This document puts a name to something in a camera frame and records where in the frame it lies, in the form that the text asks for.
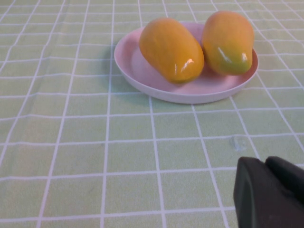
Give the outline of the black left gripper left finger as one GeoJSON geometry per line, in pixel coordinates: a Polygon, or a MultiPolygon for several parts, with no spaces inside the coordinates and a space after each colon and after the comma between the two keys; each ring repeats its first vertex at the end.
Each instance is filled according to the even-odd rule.
{"type": "Polygon", "coordinates": [[[233,199],[240,228],[304,226],[304,205],[257,158],[239,158],[233,199]]]}

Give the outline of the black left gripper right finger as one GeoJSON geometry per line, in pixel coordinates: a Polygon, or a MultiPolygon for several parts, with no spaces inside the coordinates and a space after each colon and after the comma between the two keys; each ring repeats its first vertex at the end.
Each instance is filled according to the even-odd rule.
{"type": "Polygon", "coordinates": [[[277,156],[269,156],[265,165],[297,201],[304,204],[304,170],[277,156]]]}

